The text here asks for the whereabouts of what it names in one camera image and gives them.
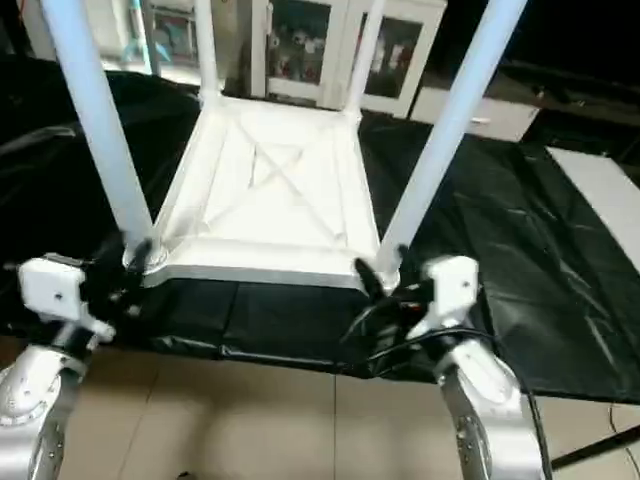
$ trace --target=black tablecloth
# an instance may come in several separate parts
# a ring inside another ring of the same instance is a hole
[[[88,257],[116,226],[55,64],[0,61],[0,261],[55,251]],[[199,112],[194,93],[110,73],[120,117],[157,214]],[[429,127],[365,115],[360,139],[383,233]],[[541,394],[640,402],[640,276],[542,146],[463,141],[412,250],[480,263],[474,324],[494,334]],[[367,377],[365,350],[339,337],[366,304],[357,291],[172,280],[145,293],[125,347]],[[0,273],[0,333],[45,338],[15,274]],[[432,381],[416,354],[385,374]]]

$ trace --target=tile floor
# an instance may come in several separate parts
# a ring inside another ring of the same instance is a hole
[[[0,342],[0,365],[17,349]],[[610,433],[607,404],[541,399],[552,455]],[[619,428],[640,408],[617,406]],[[640,446],[632,448],[640,458]],[[104,349],[68,430],[61,480],[461,478],[437,388]],[[554,477],[636,479],[620,451]]]

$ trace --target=glass cabinet door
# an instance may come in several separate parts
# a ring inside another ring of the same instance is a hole
[[[268,74],[320,84],[331,6],[302,0],[272,0]]]
[[[334,95],[343,105],[372,3],[349,0],[339,85]],[[445,8],[444,0],[387,2],[362,99],[363,109],[407,117]]]
[[[364,14],[358,36],[358,49],[366,20],[367,14]],[[421,23],[390,17],[382,19],[380,35],[367,80],[366,94],[389,98],[400,97],[421,30]]]
[[[271,0],[266,45],[268,97],[327,106],[340,53],[344,0]]]

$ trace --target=black wire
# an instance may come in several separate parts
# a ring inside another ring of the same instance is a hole
[[[507,353],[507,349],[504,344],[498,342],[498,340],[493,337],[493,343],[496,347],[496,350],[502,352],[502,360],[509,366],[513,375],[518,380],[520,384],[520,390],[527,397],[527,402],[529,403],[529,409],[531,410],[531,418],[533,420],[533,427],[536,431],[536,438],[538,440],[538,446],[540,447],[540,457],[542,458],[542,472],[544,473],[544,477],[546,480],[552,480],[553,471],[551,469],[551,456],[549,455],[549,445],[547,444],[547,437],[544,434],[544,427],[542,425],[542,417],[540,415],[540,409],[538,408],[538,401],[536,400],[535,395],[529,388],[529,385],[524,380],[524,376],[520,375],[520,372],[516,370],[515,364],[510,361],[510,355]]]
[[[609,404],[609,426],[611,427],[611,430],[613,431],[613,433],[617,434],[619,432],[615,422],[613,421],[613,407],[614,407],[613,403]],[[640,480],[640,467],[638,466],[636,457],[634,457],[629,447],[625,447],[624,451],[627,454],[627,458],[629,459],[629,462],[631,462],[631,466],[633,467],[633,470],[636,474],[636,479]]]
[[[467,327],[453,327],[453,328],[442,328],[439,330],[431,330],[427,333],[419,335],[415,338],[407,340],[406,342],[399,343],[397,345],[393,345],[389,348],[385,348],[384,350],[380,350],[369,358],[367,358],[367,362],[372,362],[374,360],[378,360],[379,358],[386,357],[387,355],[391,355],[398,350],[403,350],[411,345],[415,345],[416,343],[421,343],[426,340],[431,340],[438,337],[444,337],[448,335],[461,335],[467,337],[476,337],[476,338],[484,338],[493,342],[493,337],[488,333],[482,332],[480,330],[476,330],[475,328],[467,328]]]

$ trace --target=black cable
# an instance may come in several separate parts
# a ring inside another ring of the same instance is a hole
[[[453,327],[453,328],[442,328],[438,330],[431,330],[427,333],[419,335],[415,338],[407,340],[406,342],[399,343],[397,345],[393,345],[389,348],[385,348],[384,350],[380,350],[369,358],[367,358],[367,362],[373,362],[374,360],[378,360],[380,358],[386,357],[387,355],[391,355],[398,350],[403,350],[405,348],[410,347],[411,345],[415,345],[416,343],[421,343],[426,340],[431,340],[438,337],[444,337],[449,335],[461,335],[467,337],[475,337],[475,338],[484,338],[493,342],[493,337],[488,333],[482,332],[480,330],[476,330],[475,328],[467,328],[467,327]]]
[[[616,424],[613,421],[613,407],[614,407],[613,403],[609,404],[609,426],[611,427],[611,431],[613,431],[613,433],[618,434],[619,433],[618,428],[616,427]],[[636,457],[634,457],[629,447],[625,447],[624,451],[627,454],[627,458],[629,459],[631,466],[633,467],[634,473],[636,474],[636,479],[640,480],[640,467],[638,466],[638,461],[636,460]]]
[[[520,390],[527,397],[529,409],[531,410],[531,418],[533,420],[533,428],[536,431],[536,438],[538,440],[538,446],[540,447],[540,457],[542,458],[542,472],[544,473],[545,480],[552,480],[553,471],[551,469],[551,456],[549,455],[549,445],[547,444],[547,437],[544,434],[544,427],[542,425],[540,409],[538,408],[538,401],[529,388],[529,385],[527,385],[527,382],[525,382],[524,377],[520,375],[520,372],[518,372],[518,370],[516,370],[514,366],[515,364],[510,361],[510,355],[506,352],[506,347],[504,346],[504,344],[498,342],[495,337],[493,337],[493,344],[495,345],[497,351],[502,352],[502,360],[511,369],[513,375],[516,377],[518,383],[520,384]]]

